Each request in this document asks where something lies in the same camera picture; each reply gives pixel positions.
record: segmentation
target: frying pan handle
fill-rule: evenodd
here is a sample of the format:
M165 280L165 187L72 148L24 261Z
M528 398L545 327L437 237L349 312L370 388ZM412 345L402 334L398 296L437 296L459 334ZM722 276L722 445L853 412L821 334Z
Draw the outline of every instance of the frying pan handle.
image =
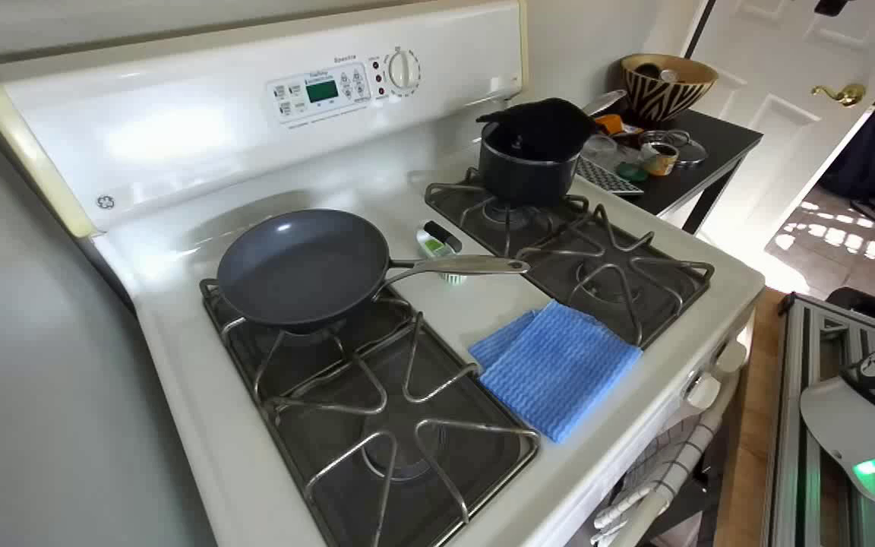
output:
M528 261L494 257L494 255L452 255L440 261L415 261L410 271L390 276L387 281L398 281L415 274L459 274L459 276L528 274Z

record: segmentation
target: digital display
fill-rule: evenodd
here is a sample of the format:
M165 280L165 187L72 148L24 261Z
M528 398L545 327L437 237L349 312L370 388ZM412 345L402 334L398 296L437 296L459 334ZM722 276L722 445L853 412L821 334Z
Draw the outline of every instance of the digital display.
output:
M306 82L306 98L308 103L319 103L319 100L340 98L340 90L334 79L315 79L315 82Z

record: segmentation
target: logo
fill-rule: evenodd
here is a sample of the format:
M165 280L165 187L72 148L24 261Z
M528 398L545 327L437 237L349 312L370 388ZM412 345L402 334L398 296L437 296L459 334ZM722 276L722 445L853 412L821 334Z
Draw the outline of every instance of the logo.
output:
M863 376L875 376L875 352L859 362Z

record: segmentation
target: door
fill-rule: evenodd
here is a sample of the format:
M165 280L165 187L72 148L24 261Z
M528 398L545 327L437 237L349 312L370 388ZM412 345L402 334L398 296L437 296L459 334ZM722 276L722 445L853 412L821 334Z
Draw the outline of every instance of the door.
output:
M875 0L849 0L840 14L817 0L718 0L691 56L720 77L694 109L762 134L720 192L699 237L752 261L800 205L875 100ZM813 86L865 86L840 107Z

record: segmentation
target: floor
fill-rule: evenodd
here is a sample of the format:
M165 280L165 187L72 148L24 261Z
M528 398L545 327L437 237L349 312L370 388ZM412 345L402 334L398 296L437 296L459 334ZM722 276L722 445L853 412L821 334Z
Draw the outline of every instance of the floor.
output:
M722 468L714 543L762 543L774 463L779 384L779 292L762 292L752 318L749 362L730 407L730 463Z
M837 286L875 296L875 222L821 187L765 247L765 280L777 292L827 297Z

